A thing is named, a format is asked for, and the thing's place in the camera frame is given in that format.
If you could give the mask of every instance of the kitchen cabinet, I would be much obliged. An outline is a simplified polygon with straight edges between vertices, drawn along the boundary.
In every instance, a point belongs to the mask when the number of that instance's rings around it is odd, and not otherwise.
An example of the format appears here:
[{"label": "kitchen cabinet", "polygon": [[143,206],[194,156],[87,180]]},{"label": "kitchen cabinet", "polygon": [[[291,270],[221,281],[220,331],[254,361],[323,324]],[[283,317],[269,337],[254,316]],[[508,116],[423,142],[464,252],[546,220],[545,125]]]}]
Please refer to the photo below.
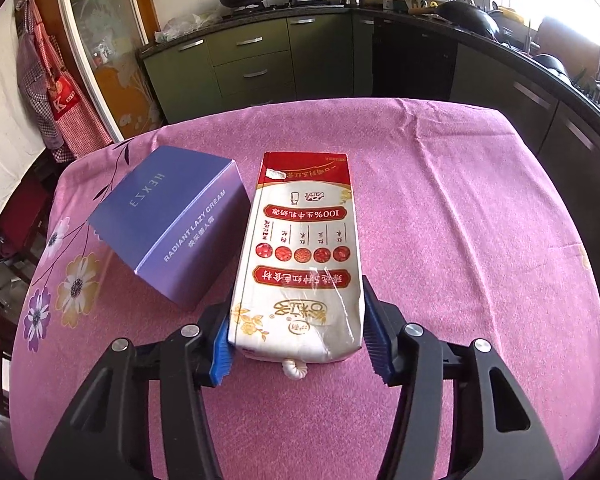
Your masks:
[{"label": "kitchen cabinet", "polygon": [[144,60],[169,124],[222,112],[222,96],[205,38]]},{"label": "kitchen cabinet", "polygon": [[374,97],[449,99],[456,40],[418,26],[377,19],[373,46]]},{"label": "kitchen cabinet", "polygon": [[222,97],[238,92],[254,92],[261,88],[294,82],[291,54],[273,52],[239,59],[216,67],[216,77]]},{"label": "kitchen cabinet", "polygon": [[239,110],[240,108],[286,103],[295,100],[296,85],[293,83],[267,86],[266,88],[260,88],[257,92],[238,92],[222,98],[225,110]]},{"label": "kitchen cabinet", "polygon": [[209,34],[206,40],[213,66],[289,50],[289,34],[284,18],[228,28]]},{"label": "kitchen cabinet", "polygon": [[560,103],[538,160],[578,229],[600,294],[600,137]]},{"label": "kitchen cabinet", "polygon": [[498,110],[535,155],[558,105],[556,98],[535,83],[492,57],[462,44],[458,45],[450,100]]},{"label": "kitchen cabinet", "polygon": [[286,19],[299,100],[353,95],[350,14]]},{"label": "kitchen cabinet", "polygon": [[371,97],[374,89],[374,20],[352,13],[353,95]]}]

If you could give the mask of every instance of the white milk carton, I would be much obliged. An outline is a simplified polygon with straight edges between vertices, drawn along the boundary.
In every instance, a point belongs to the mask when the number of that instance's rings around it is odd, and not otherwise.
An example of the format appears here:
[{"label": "white milk carton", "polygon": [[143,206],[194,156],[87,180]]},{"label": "white milk carton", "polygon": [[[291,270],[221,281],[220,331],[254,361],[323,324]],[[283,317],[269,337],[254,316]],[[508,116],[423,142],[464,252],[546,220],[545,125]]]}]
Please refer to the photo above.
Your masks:
[{"label": "white milk carton", "polygon": [[340,361],[360,349],[364,308],[347,156],[265,153],[229,342],[301,379],[306,363]]}]

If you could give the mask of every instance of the cabinet drawer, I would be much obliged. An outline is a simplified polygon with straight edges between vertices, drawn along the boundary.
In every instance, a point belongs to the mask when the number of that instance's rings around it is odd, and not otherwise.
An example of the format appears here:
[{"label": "cabinet drawer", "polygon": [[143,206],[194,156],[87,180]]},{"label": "cabinet drawer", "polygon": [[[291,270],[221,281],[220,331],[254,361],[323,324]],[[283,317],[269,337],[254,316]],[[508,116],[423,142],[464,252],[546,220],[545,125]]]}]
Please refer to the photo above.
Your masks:
[{"label": "cabinet drawer", "polygon": [[205,38],[148,57],[144,66],[169,124],[222,111]]},{"label": "cabinet drawer", "polygon": [[222,98],[225,110],[239,110],[240,108],[286,103],[295,100],[296,86],[293,83],[260,88],[255,92],[239,92]]},{"label": "cabinet drawer", "polygon": [[230,28],[210,34],[206,40],[214,66],[246,57],[289,50],[289,33],[286,30],[285,19]]},{"label": "cabinet drawer", "polygon": [[216,77],[222,96],[292,83],[291,53],[274,52],[225,63],[216,67]]}]

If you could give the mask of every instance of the pink tablecloth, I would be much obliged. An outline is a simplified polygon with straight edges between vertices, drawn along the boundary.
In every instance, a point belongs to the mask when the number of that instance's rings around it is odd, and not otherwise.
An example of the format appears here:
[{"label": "pink tablecloth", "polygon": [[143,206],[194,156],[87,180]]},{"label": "pink tablecloth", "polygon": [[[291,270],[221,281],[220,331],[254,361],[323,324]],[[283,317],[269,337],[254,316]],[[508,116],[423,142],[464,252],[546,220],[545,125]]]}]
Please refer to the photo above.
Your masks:
[{"label": "pink tablecloth", "polygon": [[[326,100],[167,126],[64,172],[50,219],[57,234],[29,291],[11,369],[13,440],[26,476],[114,338],[152,342],[198,315],[136,278],[85,224],[101,190],[162,144],[234,158],[252,195],[265,150],[348,153],[363,272],[378,296],[440,339],[490,339],[567,476],[591,452],[600,430],[600,302],[560,197],[510,124],[493,110],[456,104]],[[203,303],[221,299],[234,272]],[[76,277],[83,287],[73,298]],[[30,330],[36,310],[41,320]],[[205,391],[228,480],[373,479],[397,397],[364,349],[311,366],[297,383],[279,364],[237,357],[222,386]],[[157,389],[152,403],[154,473],[165,478]],[[438,476],[449,452],[449,396],[443,409]]]}]

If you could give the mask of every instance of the purple box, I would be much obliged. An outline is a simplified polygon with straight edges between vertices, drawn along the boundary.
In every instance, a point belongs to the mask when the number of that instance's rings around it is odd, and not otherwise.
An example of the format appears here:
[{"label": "purple box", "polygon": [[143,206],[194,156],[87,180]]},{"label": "purple box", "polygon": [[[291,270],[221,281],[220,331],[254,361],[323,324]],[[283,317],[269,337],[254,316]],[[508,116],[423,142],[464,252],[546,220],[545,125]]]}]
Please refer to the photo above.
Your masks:
[{"label": "purple box", "polygon": [[161,146],[89,217],[134,272],[195,306],[240,250],[250,201],[235,161]]}]

